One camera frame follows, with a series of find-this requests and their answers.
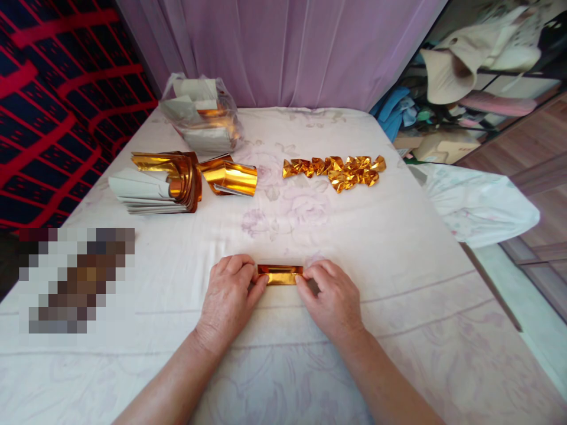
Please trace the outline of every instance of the right hand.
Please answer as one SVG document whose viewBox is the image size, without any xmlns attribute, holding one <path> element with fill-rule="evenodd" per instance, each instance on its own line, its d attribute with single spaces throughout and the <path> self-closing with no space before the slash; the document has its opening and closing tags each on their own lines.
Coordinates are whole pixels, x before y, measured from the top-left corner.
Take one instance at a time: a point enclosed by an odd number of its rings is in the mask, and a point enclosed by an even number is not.
<svg viewBox="0 0 567 425">
<path fill-rule="evenodd" d="M 315 279 L 320 290 L 317 295 L 306 279 Z M 347 344 L 366 331 L 360 313 L 360 292 L 338 265 L 329 260 L 316 261 L 295 282 L 313 321 L 335 346 Z"/>
</svg>

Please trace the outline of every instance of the purple curtain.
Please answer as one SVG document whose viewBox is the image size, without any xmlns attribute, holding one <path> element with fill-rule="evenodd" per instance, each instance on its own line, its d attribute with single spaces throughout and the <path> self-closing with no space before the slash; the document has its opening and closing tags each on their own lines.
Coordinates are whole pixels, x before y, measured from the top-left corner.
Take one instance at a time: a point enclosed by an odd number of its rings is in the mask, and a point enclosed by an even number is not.
<svg viewBox="0 0 567 425">
<path fill-rule="evenodd" d="M 241 107 L 370 110 L 447 0 L 118 0 L 157 86 L 221 77 Z"/>
</svg>

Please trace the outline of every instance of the folded gold paper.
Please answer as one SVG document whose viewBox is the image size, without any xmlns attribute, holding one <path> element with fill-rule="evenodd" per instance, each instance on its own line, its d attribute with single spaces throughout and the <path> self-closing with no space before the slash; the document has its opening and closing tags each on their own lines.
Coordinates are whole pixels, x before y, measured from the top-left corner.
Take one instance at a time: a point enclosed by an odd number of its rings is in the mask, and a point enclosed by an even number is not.
<svg viewBox="0 0 567 425">
<path fill-rule="evenodd" d="M 237 164 L 228 154 L 198 165 L 209 187 L 216 195 L 254 196 L 258 170 L 254 166 Z"/>
<path fill-rule="evenodd" d="M 132 152 L 132 162 L 140 171 L 166 172 L 170 197 L 175 199 L 176 204 L 185 206 L 184 212 L 194 213 L 197 210 L 202 183 L 194 152 Z"/>
<path fill-rule="evenodd" d="M 301 266 L 258 265 L 258 275 L 267 275 L 268 285 L 295 285 L 295 276 L 299 274 L 303 274 Z"/>
<path fill-rule="evenodd" d="M 372 162 L 369 156 L 348 156 L 343 162 L 340 156 L 329 156 L 323 161 L 321 158 L 287 159 L 283 160 L 282 177 L 288 178 L 298 174 L 305 174 L 308 178 L 316 175 L 326 175 L 337 193 L 350 190 L 357 184 L 368 187 L 380 180 L 378 173 L 386 169 L 386 161 L 381 155 Z"/>
</svg>

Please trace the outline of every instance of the bedsheet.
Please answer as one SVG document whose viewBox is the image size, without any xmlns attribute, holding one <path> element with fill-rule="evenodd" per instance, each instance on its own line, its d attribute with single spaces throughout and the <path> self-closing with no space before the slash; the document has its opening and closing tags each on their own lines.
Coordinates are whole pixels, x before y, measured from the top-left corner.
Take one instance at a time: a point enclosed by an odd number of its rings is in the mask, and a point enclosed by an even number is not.
<svg viewBox="0 0 567 425">
<path fill-rule="evenodd" d="M 108 176 L 134 168 L 132 151 L 187 150 L 156 110 L 67 220 L 67 229 L 135 228 L 132 267 L 88 333 L 24 332 L 26 303 L 47 290 L 40 278 L 2 302 L 3 422 L 110 422 L 192 330 L 211 266 L 235 253 L 339 264 L 360 289 L 369 331 L 448 424 L 565 422 L 565 402 L 370 115 L 270 108 L 240 109 L 239 119 L 246 140 L 233 158 L 258 167 L 253 198 L 204 186 L 196 214 L 128 215 Z M 376 186 L 340 195 L 324 176 L 281 178 L 283 159 L 330 155 L 383 155 L 387 170 Z M 192 422 L 372 418 L 296 288 L 269 287 Z"/>
</svg>

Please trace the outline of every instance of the white bedsheet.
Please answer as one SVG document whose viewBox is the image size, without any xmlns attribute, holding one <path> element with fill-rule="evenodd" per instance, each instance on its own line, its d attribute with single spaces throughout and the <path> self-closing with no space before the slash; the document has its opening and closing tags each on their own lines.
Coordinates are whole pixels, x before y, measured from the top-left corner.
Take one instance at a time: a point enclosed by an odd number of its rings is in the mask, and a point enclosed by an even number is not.
<svg viewBox="0 0 567 425">
<path fill-rule="evenodd" d="M 0 408 L 7 423 L 108 423 L 163 366 L 200 314 L 221 257 L 319 258 L 360 288 L 364 323 L 449 424 L 549 424 L 565 403 L 376 121 L 348 109 L 242 109 L 233 158 L 259 168 L 253 198 L 203 186 L 196 214 L 131 216 L 108 188 L 130 152 L 187 150 L 154 111 L 65 223 L 135 227 L 130 281 L 84 335 L 22 334 L 29 293 L 0 305 Z M 336 194 L 323 177 L 282 180 L 283 159 L 386 158 L 372 187 Z M 369 423 L 336 351 L 295 287 L 270 287 L 221 364 L 195 423 Z"/>
</svg>

